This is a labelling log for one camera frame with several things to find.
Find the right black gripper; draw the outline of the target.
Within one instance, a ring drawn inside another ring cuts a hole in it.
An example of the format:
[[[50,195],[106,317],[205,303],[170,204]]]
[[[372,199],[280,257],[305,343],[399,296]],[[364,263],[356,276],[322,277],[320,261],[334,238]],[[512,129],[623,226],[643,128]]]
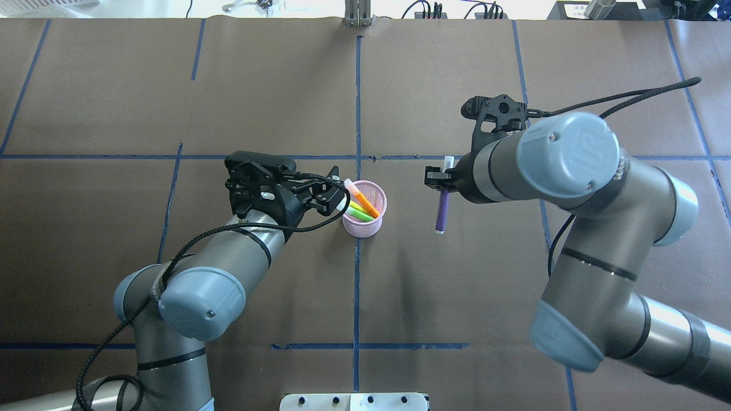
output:
[[[452,168],[427,166],[424,184],[437,191],[457,191],[468,202],[485,204],[486,197],[479,190],[473,175],[474,161],[472,154],[467,153]]]

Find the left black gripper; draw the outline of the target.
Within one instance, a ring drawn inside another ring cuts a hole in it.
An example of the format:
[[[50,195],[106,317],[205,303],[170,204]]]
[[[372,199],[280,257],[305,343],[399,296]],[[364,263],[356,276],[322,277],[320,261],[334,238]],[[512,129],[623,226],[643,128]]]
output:
[[[269,183],[268,189],[274,195],[268,215],[286,227],[299,227],[307,209],[331,216],[348,193],[340,186],[338,166],[333,166],[327,175],[286,171],[286,180]]]

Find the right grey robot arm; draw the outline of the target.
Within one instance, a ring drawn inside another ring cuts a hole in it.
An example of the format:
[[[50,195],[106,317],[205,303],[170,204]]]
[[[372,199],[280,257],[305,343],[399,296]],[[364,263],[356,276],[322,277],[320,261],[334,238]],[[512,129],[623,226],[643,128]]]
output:
[[[697,195],[627,154],[604,119],[541,120],[455,167],[426,167],[424,183],[473,203],[542,199],[573,216],[529,333],[541,353],[587,373],[608,357],[729,402],[729,331],[634,290],[651,248],[692,228]]]

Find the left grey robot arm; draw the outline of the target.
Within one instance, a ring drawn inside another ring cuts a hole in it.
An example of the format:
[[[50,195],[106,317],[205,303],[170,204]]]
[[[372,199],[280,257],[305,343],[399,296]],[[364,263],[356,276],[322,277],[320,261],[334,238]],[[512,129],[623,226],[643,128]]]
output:
[[[325,175],[294,166],[243,162],[225,183],[232,218],[191,239],[165,264],[121,281],[113,304],[121,324],[84,363],[67,390],[2,405],[3,410],[212,410],[206,343],[240,317],[306,211],[336,221],[347,197],[337,167]],[[136,373],[86,382],[102,349],[125,327],[135,333]]]

